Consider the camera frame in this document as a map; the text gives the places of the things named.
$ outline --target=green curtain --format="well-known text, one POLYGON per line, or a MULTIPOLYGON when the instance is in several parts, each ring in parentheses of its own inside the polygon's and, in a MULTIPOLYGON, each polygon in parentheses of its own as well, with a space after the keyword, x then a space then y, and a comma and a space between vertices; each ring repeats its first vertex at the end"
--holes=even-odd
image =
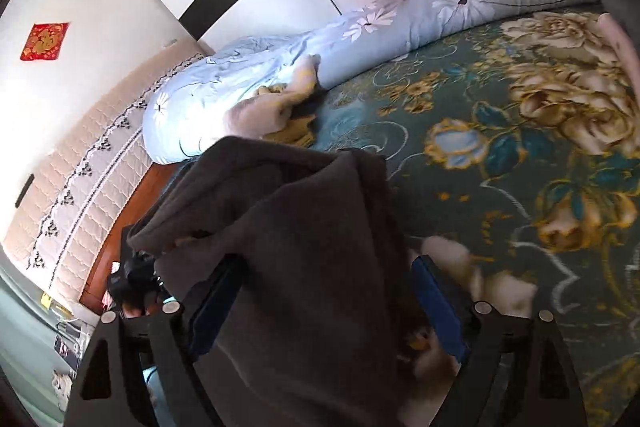
POLYGON ((40 427, 58 427, 64 413, 51 386, 52 372, 69 367, 53 349, 57 319, 40 305, 42 291, 0 248, 0 365, 40 427))

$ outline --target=quilted headboard cover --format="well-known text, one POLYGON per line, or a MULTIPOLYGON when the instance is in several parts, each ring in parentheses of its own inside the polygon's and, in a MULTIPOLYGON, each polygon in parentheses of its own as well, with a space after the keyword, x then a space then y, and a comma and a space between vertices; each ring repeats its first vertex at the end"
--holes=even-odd
POLYGON ((105 238, 151 166, 142 140, 146 102, 201 53, 193 39, 182 39, 142 64, 34 170, 2 245, 43 291, 79 301, 105 238))

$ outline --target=silver screw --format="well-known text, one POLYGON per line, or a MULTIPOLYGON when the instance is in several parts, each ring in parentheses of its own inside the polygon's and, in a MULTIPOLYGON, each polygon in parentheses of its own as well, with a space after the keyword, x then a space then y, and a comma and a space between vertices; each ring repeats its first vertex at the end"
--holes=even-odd
POLYGON ((177 312, 180 309, 180 302, 178 301, 169 301, 162 306, 162 311, 167 315, 171 315, 172 313, 177 312))
POLYGON ((538 317, 540 317, 540 320, 545 321, 545 322, 552 322, 554 319, 554 314, 552 312, 550 312, 549 310, 542 310, 539 314, 538 317))
POLYGON ((102 317, 100 317, 100 320, 105 324, 111 324, 115 319, 116 319, 116 314, 111 311, 103 313, 102 317))
POLYGON ((489 313, 491 313, 491 310, 493 309, 491 308, 491 304, 484 301, 476 302, 476 305, 474 306, 474 308, 481 315, 488 315, 489 313))

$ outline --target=green floral bed sheet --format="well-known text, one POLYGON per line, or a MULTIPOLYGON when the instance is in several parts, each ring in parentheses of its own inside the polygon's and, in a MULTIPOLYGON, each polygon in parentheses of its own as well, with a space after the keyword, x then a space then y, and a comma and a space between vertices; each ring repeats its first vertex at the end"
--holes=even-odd
POLYGON ((328 92, 319 150, 388 158, 406 236, 537 284, 593 427, 640 382, 640 124, 599 6, 490 23, 328 92))

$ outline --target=brown cloth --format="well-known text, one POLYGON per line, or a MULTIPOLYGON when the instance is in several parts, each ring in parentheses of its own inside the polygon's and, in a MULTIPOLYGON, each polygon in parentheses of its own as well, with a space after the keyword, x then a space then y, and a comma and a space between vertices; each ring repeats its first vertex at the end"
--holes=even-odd
POLYGON ((226 137, 132 229, 178 300, 227 253, 249 265, 196 365, 226 427, 400 425, 408 263, 387 198, 381 157, 226 137))

